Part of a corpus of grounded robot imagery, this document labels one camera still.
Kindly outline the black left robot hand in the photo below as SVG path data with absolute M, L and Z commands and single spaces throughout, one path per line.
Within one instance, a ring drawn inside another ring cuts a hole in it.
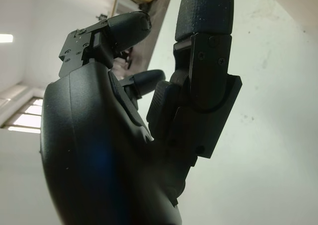
M 178 197 L 210 158 L 242 86 L 228 74 L 234 0 L 181 0 L 175 71 L 118 80 L 113 61 L 151 31 L 143 11 L 71 32 L 43 98 L 40 153 L 66 225 L 179 225 Z

